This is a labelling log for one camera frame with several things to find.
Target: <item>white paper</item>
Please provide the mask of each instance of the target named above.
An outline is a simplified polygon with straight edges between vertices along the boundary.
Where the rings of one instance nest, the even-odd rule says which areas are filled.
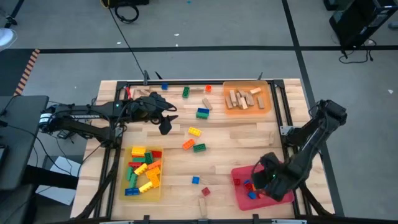
[[[79,170],[80,164],[77,162],[73,162],[69,159],[66,159],[64,157],[58,156],[57,160],[55,161],[55,164],[58,165],[60,168],[67,170],[68,172],[71,171],[71,174],[73,176],[77,176],[77,172]],[[58,172],[61,174],[67,174],[69,175],[67,172],[60,170],[58,167],[56,167],[55,165],[53,165],[50,169],[53,172]],[[46,185],[40,185],[37,190],[37,192],[40,192],[41,190],[46,189],[48,186]],[[40,195],[47,197],[47,198],[51,198],[52,200],[56,200],[58,202],[61,202],[65,205],[71,205],[73,202],[73,199],[75,198],[75,194],[76,194],[76,190],[73,189],[62,189],[59,187],[51,187],[47,190],[44,190],[43,192],[39,193]]]

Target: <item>wooden tabletop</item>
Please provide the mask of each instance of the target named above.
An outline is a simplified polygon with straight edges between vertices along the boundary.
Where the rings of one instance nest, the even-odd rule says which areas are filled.
[[[294,126],[302,126],[310,117],[300,80],[285,79],[284,82]],[[97,105],[114,100],[116,84],[117,81],[101,82]],[[293,218],[291,203],[241,211],[237,206],[231,180],[231,169],[253,165],[268,152],[275,152],[279,160],[284,160],[273,104],[271,103],[272,109],[265,116],[228,116],[224,113],[222,85],[212,85],[211,94],[204,94],[203,85],[189,85],[189,87],[191,87],[190,96],[188,99],[183,99],[183,86],[169,85],[168,90],[162,90],[160,86],[150,86],[150,91],[161,94],[178,108],[177,112],[164,113],[178,115],[178,118],[172,121],[173,128],[168,135],[162,136],[158,127],[150,123],[127,125],[127,131],[123,135],[112,219],[142,220],[144,215],[150,215],[152,220],[201,218],[199,198],[202,197],[201,189],[205,187],[211,191],[211,194],[205,197],[207,215],[210,219],[252,218],[253,213],[259,214],[260,218]],[[277,90],[277,96],[279,102],[282,102],[279,90]],[[196,119],[195,116],[197,108],[204,108],[203,97],[207,97],[213,106],[208,120]],[[281,103],[280,110],[283,122],[286,124]],[[98,120],[94,121],[93,125],[103,127],[108,123]],[[202,135],[196,138],[188,134],[190,126],[202,130]],[[190,138],[195,139],[197,143],[205,143],[207,150],[197,154],[192,150],[183,150],[182,144]],[[97,140],[89,140],[85,157],[98,144]],[[123,178],[124,169],[122,167],[124,148],[133,144],[164,148],[162,197],[159,202],[119,200],[120,181]],[[104,149],[100,148],[83,164],[71,217],[77,216],[96,192],[103,157]],[[200,176],[199,185],[192,184],[193,175]],[[324,208],[333,213],[333,205],[319,156],[313,161],[307,186]],[[299,190],[297,196],[300,211],[304,214]],[[107,199],[108,190],[104,194],[101,215],[105,215]]]

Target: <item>green lego brick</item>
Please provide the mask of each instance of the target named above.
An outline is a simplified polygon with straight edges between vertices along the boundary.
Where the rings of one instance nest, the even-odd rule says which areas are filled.
[[[131,174],[131,178],[130,178],[129,188],[134,188],[134,187],[136,187],[136,184],[137,184],[137,174],[132,173],[132,174]]]
[[[208,117],[209,117],[209,114],[197,112],[197,118],[200,118],[200,119],[207,119]]]
[[[206,145],[205,144],[199,144],[199,145],[195,145],[193,146],[193,151],[194,152],[202,152],[206,150]]]
[[[189,96],[189,87],[184,87],[184,91],[182,92],[182,98],[188,98]]]
[[[130,181],[132,174],[132,167],[129,167],[126,174],[126,180]]]
[[[154,162],[154,157],[152,155],[152,152],[145,152],[145,163],[149,165],[153,162]]]
[[[135,157],[135,158],[132,158],[132,161],[133,162],[145,162],[145,158],[143,158],[143,157]]]

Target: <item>red tray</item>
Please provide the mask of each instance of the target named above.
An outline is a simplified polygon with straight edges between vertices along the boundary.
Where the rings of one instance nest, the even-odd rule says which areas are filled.
[[[232,179],[239,179],[241,181],[241,184],[235,185],[235,195],[236,199],[238,200],[238,206],[240,210],[246,211],[255,208],[262,208],[271,205],[280,205],[282,203],[294,201],[294,196],[292,191],[289,191],[287,194],[285,194],[285,197],[280,202],[277,202],[274,199],[267,196],[257,199],[249,198],[248,191],[244,188],[243,182],[246,180],[250,180],[252,182],[251,180],[252,169],[253,166],[246,166],[246,167],[235,168],[231,171]],[[256,167],[255,172],[259,172],[260,170],[263,169],[264,168],[261,165],[258,165]]]

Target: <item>concrete floor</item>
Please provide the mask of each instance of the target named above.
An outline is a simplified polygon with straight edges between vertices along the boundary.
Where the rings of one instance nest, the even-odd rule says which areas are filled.
[[[336,45],[328,25],[331,12],[321,0],[288,0],[288,4],[301,46]],[[281,1],[193,0],[188,4],[153,0],[139,9],[136,23],[119,22],[131,47],[293,45]],[[126,47],[109,11],[98,1],[30,0],[21,7],[17,20],[19,25],[13,29],[19,38],[12,46],[17,49]],[[398,14],[390,21],[398,21]],[[398,45],[398,31],[389,30],[387,24],[372,38],[379,45]],[[136,55],[152,77],[158,71],[164,78],[254,78],[260,72],[263,78],[301,78],[294,51]],[[398,220],[394,172],[398,152],[393,140],[398,134],[398,51],[373,51],[374,62],[365,64],[343,65],[339,56],[339,51],[303,52],[315,99],[329,98],[348,109],[347,124],[328,141],[344,213]],[[364,52],[350,57],[363,58]],[[40,54],[24,95],[86,104],[96,96],[101,80],[139,78],[142,75],[130,53]],[[54,139],[39,137],[52,156],[62,155]],[[75,144],[60,142],[61,147],[68,155],[83,155],[85,141],[74,140]],[[42,161],[43,152],[37,149]],[[69,212],[63,206],[39,207],[37,223],[66,219]]]

